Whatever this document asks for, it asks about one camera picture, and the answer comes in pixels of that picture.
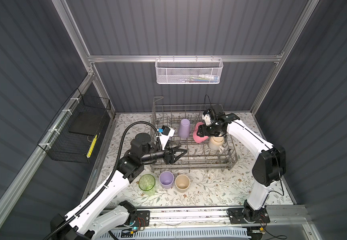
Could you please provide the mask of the white cup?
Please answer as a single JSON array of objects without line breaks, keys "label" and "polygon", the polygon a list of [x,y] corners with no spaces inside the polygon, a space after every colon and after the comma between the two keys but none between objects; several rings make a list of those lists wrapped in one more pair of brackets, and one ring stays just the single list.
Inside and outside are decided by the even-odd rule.
[{"label": "white cup", "polygon": [[213,151],[218,151],[219,153],[224,152],[224,137],[210,137],[208,141],[208,147]]}]

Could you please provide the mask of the light purple cup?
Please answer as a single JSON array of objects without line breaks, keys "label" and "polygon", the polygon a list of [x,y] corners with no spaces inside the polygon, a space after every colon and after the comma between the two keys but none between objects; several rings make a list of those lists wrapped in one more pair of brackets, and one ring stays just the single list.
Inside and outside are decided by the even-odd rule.
[{"label": "light purple cup", "polygon": [[181,139],[186,139],[189,137],[190,134],[190,121],[188,119],[182,119],[180,121],[179,129],[178,129],[178,136]]}]

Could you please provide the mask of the pink cup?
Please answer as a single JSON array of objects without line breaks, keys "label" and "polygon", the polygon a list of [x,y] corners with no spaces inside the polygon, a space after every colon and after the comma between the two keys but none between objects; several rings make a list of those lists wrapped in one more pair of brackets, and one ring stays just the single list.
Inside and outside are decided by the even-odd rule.
[{"label": "pink cup", "polygon": [[196,143],[198,143],[198,144],[200,144],[200,143],[206,141],[206,140],[209,138],[209,136],[200,137],[200,136],[197,135],[198,127],[201,126],[201,125],[203,125],[203,124],[204,124],[204,123],[202,123],[202,122],[198,122],[198,123],[195,125],[194,130],[193,130],[193,134],[192,134],[193,140],[194,140]]}]

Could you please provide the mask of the beige cup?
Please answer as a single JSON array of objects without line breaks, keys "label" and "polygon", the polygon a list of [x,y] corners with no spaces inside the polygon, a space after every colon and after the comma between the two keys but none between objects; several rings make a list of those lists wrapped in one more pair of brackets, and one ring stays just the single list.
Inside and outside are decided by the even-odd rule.
[{"label": "beige cup", "polygon": [[178,175],[175,178],[175,186],[180,193],[185,193],[190,186],[190,179],[186,175]]}]

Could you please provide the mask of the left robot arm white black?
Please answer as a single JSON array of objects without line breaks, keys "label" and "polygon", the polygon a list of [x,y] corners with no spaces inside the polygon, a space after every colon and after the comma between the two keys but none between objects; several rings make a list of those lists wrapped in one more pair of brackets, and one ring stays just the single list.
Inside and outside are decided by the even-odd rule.
[{"label": "left robot arm white black", "polygon": [[159,159],[175,163],[186,154],[180,146],[171,147],[174,129],[166,126],[156,131],[154,143],[147,133],[137,134],[131,148],[121,157],[111,174],[83,202],[64,216],[56,215],[50,222],[51,233],[47,240],[95,240],[115,227],[135,221],[137,209],[129,202],[121,202],[114,210],[101,214],[102,210],[122,190],[127,188],[144,170],[145,165]]}]

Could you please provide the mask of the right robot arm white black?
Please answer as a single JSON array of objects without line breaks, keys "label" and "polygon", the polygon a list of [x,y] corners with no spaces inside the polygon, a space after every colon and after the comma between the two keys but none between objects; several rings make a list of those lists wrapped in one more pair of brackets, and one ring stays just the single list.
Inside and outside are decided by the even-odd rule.
[{"label": "right robot arm white black", "polygon": [[222,137],[229,134],[256,158],[251,171],[255,182],[244,202],[242,215],[248,223],[258,221],[264,214],[264,204],[269,193],[273,192],[274,186],[281,182],[281,177],[286,172],[285,149],[261,138],[234,113],[225,114],[209,109],[203,112],[202,119],[205,124],[198,127],[197,136]]}]

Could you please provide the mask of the green transparent cup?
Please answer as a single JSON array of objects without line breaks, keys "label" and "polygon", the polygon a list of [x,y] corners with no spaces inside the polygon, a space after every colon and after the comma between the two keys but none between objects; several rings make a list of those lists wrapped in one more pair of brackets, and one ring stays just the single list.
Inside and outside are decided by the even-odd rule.
[{"label": "green transparent cup", "polygon": [[151,174],[145,174],[141,176],[139,180],[139,188],[143,193],[148,196],[153,196],[155,194],[156,179]]}]

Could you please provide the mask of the floral table mat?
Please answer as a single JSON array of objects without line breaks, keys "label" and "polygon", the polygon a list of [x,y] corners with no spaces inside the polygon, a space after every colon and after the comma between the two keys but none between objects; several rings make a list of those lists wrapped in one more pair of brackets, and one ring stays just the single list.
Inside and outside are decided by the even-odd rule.
[{"label": "floral table mat", "polygon": [[[235,113],[240,119],[261,136],[258,125],[251,113]],[[95,170],[94,183],[92,188],[104,182],[113,169],[122,134],[127,126],[137,121],[147,121],[152,123],[152,113],[121,113],[116,120],[114,133],[110,133],[109,147],[104,150],[105,158],[101,169]],[[122,148],[122,154],[130,148],[130,141],[138,133],[150,133],[151,127],[147,125],[133,126],[128,132]],[[203,207],[203,206],[242,206],[248,198],[254,184],[251,173],[254,157],[252,153],[240,142],[232,138],[228,140],[228,149],[237,154],[237,163],[228,169],[190,169],[184,167],[180,170],[152,170],[152,165],[145,166],[145,170],[126,189],[122,190],[109,204],[108,207],[115,207],[120,202],[127,200],[137,207]],[[178,175],[186,175],[189,178],[189,187],[185,192],[180,192],[173,183],[170,189],[162,187],[159,176],[164,171],[170,171],[176,178]],[[145,174],[151,174],[156,179],[155,193],[150,196],[139,188],[139,179]],[[266,205],[293,205],[285,182],[282,180],[284,190],[281,190],[280,183],[274,186],[265,202]]]}]

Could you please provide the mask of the items in white basket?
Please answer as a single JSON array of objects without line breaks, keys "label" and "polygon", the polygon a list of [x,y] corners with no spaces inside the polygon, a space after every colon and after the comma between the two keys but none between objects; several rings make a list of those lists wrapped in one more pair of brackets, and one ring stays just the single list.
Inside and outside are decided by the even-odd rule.
[{"label": "items in white basket", "polygon": [[197,75],[197,76],[189,76],[185,77],[184,79],[179,80],[181,83],[191,83],[191,84],[202,84],[202,83],[209,83],[209,84],[218,84],[219,83],[219,76],[217,75]]}]

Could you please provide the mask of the white ventilated front panel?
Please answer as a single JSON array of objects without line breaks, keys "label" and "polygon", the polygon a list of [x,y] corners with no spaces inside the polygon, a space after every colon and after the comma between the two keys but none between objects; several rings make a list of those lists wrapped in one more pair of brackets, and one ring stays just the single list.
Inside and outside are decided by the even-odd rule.
[{"label": "white ventilated front panel", "polygon": [[146,229],[131,235],[126,235],[122,230],[113,230],[112,233],[119,240],[251,239],[247,229],[236,227]]}]

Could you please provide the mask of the yellow brush in basket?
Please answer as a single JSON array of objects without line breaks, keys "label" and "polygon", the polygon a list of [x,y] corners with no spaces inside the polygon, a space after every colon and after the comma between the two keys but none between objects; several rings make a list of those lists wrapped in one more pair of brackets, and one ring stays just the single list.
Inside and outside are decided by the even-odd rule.
[{"label": "yellow brush in basket", "polygon": [[95,145],[96,145],[96,142],[97,142],[97,139],[98,139],[98,135],[95,135],[91,141],[91,144],[90,144],[90,147],[89,147],[89,150],[86,154],[86,157],[87,159],[89,159],[94,151],[94,148],[95,148]]}]

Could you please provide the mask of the white mesh wall basket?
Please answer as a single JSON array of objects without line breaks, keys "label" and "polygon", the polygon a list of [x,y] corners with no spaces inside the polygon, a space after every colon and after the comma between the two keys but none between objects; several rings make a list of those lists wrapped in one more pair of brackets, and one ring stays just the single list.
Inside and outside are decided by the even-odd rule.
[{"label": "white mesh wall basket", "polygon": [[179,80],[189,76],[217,75],[219,82],[223,70],[222,59],[210,58],[158,58],[155,61],[157,83],[161,85],[206,85],[209,83],[181,83]]}]

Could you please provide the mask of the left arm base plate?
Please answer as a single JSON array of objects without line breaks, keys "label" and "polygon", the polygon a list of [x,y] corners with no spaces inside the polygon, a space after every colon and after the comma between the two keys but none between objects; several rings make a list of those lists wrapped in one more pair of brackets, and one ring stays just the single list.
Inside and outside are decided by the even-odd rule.
[{"label": "left arm base plate", "polygon": [[131,214],[121,227],[148,227],[150,224],[151,212],[148,210],[137,210]]}]

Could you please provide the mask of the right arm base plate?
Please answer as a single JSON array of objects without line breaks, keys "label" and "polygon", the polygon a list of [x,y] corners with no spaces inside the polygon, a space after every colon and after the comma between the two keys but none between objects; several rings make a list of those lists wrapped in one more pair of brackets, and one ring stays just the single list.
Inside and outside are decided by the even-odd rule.
[{"label": "right arm base plate", "polygon": [[251,210],[250,208],[229,208],[226,210],[231,224],[268,224],[270,218],[266,208]]}]

